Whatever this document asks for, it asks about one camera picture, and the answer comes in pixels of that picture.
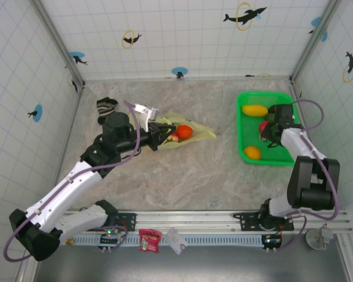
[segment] grid pattern wall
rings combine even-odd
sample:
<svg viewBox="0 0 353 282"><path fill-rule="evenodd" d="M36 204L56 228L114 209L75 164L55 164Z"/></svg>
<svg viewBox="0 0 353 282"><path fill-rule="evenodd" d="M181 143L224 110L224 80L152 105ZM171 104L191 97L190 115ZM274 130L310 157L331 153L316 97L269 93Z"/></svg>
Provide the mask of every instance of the grid pattern wall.
<svg viewBox="0 0 353 282"><path fill-rule="evenodd" d="M327 31L328 40L315 50L297 86L303 98L324 108L325 122L312 139L340 162L339 198L353 222L353 0L343 1ZM318 120L313 108L304 106L304 112L307 124Z"/></svg>
<svg viewBox="0 0 353 282"><path fill-rule="evenodd" d="M329 1L42 2L91 80L290 75Z"/></svg>
<svg viewBox="0 0 353 282"><path fill-rule="evenodd" d="M55 181L78 100L64 67L29 2L0 1L0 281L13 281L19 267L2 255L9 214L33 205ZM23 250L13 242L9 255Z"/></svg>

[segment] red tomato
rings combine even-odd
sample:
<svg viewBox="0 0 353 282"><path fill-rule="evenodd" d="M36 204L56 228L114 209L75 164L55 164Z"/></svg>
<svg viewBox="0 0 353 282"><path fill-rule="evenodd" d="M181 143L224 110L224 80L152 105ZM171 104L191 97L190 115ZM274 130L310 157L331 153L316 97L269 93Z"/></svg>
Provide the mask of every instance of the red tomato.
<svg viewBox="0 0 353 282"><path fill-rule="evenodd" d="M188 125L179 125L178 128L176 129L176 132L178 132L178 136L180 138L188 139L191 137L194 131Z"/></svg>
<svg viewBox="0 0 353 282"><path fill-rule="evenodd" d="M269 120L265 120L263 122L260 123L259 125L259 133L261 134L263 132L263 130L265 129L265 127L267 126Z"/></svg>

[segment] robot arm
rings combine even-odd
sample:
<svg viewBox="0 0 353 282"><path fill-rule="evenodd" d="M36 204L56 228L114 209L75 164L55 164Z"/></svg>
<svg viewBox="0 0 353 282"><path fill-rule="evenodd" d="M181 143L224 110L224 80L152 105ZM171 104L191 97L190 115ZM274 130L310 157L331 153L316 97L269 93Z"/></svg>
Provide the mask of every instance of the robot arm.
<svg viewBox="0 0 353 282"><path fill-rule="evenodd" d="M245 223L242 231L277 230L280 225L284 230L293 230L292 224L286 219L289 214L300 208L331 210L335 206L331 186L317 158L328 171L335 189L338 187L340 170L338 161L328 159L319 152L303 127L294 123L291 104L271 106L268 113L274 118L260 133L261 140L272 142L268 145L269 150L275 146L285 147L295 164L286 193L266 200L255 213L234 215Z"/></svg>
<svg viewBox="0 0 353 282"><path fill-rule="evenodd" d="M156 118L157 109L142 105L135 105L134 108L140 113L142 126L139 130L139 146L149 146L156 151L158 146L175 132L175 126L149 122ZM63 216L82 193L113 169L106 167L94 170L94 167L119 163L121 153L135 149L136 130L129 123L126 114L110 114L102 127L102 134L95 138L93 144L82 154L80 161L57 186L26 211L16 209L9 216L13 230L28 221L16 238L38 261L49 257L58 248L60 241L95 227L116 224L110 215L117 214L118 211L104 200L79 213Z"/></svg>

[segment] yellow fruit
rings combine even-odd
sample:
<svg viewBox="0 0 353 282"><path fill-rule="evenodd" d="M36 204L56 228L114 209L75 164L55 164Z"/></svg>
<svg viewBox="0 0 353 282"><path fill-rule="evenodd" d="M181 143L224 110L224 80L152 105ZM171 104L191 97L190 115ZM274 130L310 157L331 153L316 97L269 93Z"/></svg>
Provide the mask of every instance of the yellow fruit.
<svg viewBox="0 0 353 282"><path fill-rule="evenodd" d="M246 157L252 160L259 160L261 159L261 152L255 146L248 146L246 147L243 152L245 153Z"/></svg>
<svg viewBox="0 0 353 282"><path fill-rule="evenodd" d="M242 112L248 116L265 116L268 109L262 105L244 105L242 106Z"/></svg>

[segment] yellow plastic bag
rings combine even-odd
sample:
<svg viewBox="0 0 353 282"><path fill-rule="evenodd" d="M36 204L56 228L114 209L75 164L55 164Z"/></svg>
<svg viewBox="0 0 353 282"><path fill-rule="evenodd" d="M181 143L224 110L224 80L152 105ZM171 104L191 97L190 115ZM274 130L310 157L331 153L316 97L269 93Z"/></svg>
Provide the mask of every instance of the yellow plastic bag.
<svg viewBox="0 0 353 282"><path fill-rule="evenodd" d="M132 116L129 116L129 120L131 124L134 124ZM158 146L158 149L173 149L185 144L196 142L203 139L216 139L216 136L208 126L200 125L199 123L193 122L191 120L186 119L184 116L179 115L173 111L169 111L164 115L159 116L155 122L158 123L167 123L168 125L174 123L177 127L178 125L188 125L194 131L192 136L188 139L179 142L168 142L167 140L164 141L163 144Z"/></svg>

